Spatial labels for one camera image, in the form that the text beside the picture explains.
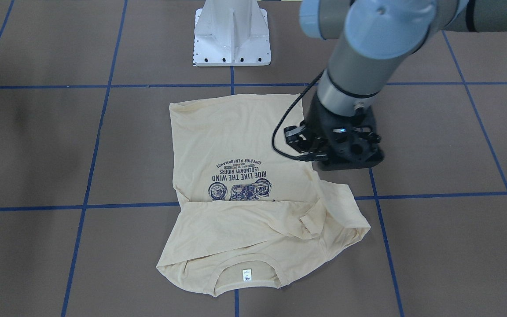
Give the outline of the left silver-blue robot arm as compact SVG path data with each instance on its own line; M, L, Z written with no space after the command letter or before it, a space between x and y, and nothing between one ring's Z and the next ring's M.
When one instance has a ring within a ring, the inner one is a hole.
M298 155L322 170L372 168L384 160L372 111L402 62L436 33L507 32L507 0L304 0L298 14L311 38L336 39L299 125L276 126Z

